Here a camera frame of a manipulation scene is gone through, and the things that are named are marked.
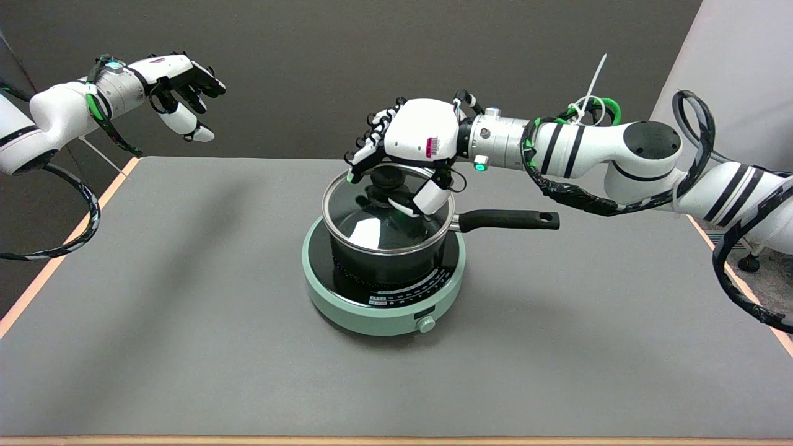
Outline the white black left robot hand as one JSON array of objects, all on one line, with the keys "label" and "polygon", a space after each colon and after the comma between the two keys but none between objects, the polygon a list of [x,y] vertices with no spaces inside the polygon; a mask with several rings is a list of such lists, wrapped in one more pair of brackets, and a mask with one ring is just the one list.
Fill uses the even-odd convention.
[{"label": "white black left robot hand", "polygon": [[196,116],[207,112],[202,96],[217,98],[226,93],[226,85],[212,68],[203,67],[186,53],[152,55],[126,68],[141,82],[162,122],[184,141],[208,143],[215,138],[213,130]]}]

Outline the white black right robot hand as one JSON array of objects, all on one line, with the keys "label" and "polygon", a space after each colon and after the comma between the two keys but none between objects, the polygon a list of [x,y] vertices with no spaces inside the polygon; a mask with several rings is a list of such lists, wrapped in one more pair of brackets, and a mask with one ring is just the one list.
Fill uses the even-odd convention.
[{"label": "white black right robot hand", "polygon": [[467,114],[464,105],[483,113],[466,90],[452,102],[431,98],[399,98],[394,107],[370,114],[368,133],[357,139],[356,152],[345,155],[348,183],[359,183],[365,172],[383,160],[431,170],[416,192],[394,192],[388,202],[408,217],[430,216],[453,193],[453,164],[458,157],[458,134]]}]

